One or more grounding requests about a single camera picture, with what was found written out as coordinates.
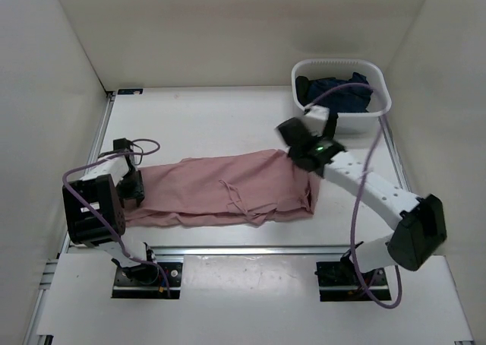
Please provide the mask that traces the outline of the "pink trousers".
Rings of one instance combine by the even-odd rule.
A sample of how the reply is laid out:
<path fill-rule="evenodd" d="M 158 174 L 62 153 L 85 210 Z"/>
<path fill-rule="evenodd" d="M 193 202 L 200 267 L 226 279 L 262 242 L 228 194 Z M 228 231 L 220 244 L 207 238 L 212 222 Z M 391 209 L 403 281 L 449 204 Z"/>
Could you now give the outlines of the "pink trousers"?
<path fill-rule="evenodd" d="M 145 198 L 125 208 L 127 225 L 228 226 L 286 222 L 314 215 L 320 177 L 283 150 L 187 158 L 140 170 Z"/>

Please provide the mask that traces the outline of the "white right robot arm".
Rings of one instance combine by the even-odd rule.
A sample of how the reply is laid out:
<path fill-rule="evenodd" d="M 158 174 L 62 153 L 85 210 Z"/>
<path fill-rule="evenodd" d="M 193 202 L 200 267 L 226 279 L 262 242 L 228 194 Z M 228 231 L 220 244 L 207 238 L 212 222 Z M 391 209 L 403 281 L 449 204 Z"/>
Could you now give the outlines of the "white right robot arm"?
<path fill-rule="evenodd" d="M 341 275 L 352 284 L 368 272 L 398 266 L 417 271 L 446 241 L 443 203 L 435 195 L 425 198 L 405 191 L 358 162 L 342 144 L 326 135 L 314 135 L 299 118 L 277 126 L 292 162 L 355 196 L 385 221 L 392 233 L 371 242 L 350 244 Z"/>

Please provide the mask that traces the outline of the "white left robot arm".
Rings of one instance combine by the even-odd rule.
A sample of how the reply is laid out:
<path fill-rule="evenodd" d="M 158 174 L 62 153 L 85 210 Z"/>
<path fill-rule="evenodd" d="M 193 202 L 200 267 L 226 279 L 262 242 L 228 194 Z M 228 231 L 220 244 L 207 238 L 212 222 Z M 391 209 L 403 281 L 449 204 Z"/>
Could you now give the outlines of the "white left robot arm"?
<path fill-rule="evenodd" d="M 124 237 L 125 205 L 140 207 L 145 199 L 138 166 L 144 156 L 159 149 L 159 143 L 151 139 L 115 139 L 112 149 L 102 152 L 95 162 L 62 176 L 65 218 L 72 243 L 107 253 L 127 278 L 143 285 L 158 282 L 161 269 L 148 244 Z"/>

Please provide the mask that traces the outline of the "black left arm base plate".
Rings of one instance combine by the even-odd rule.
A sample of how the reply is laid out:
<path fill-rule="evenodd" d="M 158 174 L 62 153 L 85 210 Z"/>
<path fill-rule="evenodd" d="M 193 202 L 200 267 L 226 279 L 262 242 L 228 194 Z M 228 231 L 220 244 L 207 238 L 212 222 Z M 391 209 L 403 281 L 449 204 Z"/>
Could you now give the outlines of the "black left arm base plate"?
<path fill-rule="evenodd" d="M 181 295 L 183 274 L 182 261 L 159 262 L 164 274 L 155 275 L 156 268 L 116 269 L 113 286 L 113 299 L 165 299 L 177 300 Z"/>

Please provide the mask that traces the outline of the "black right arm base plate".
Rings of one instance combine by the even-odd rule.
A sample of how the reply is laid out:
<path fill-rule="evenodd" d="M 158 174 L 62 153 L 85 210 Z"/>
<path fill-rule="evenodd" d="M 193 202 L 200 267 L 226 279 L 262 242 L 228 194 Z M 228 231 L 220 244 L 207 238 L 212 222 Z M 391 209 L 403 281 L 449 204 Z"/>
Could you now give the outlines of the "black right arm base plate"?
<path fill-rule="evenodd" d="M 367 302 L 369 295 L 361 285 L 354 266 L 340 261 L 318 261 L 316 271 L 321 302 Z M 390 289 L 383 268 L 362 274 L 364 283 L 379 301 L 390 301 Z"/>

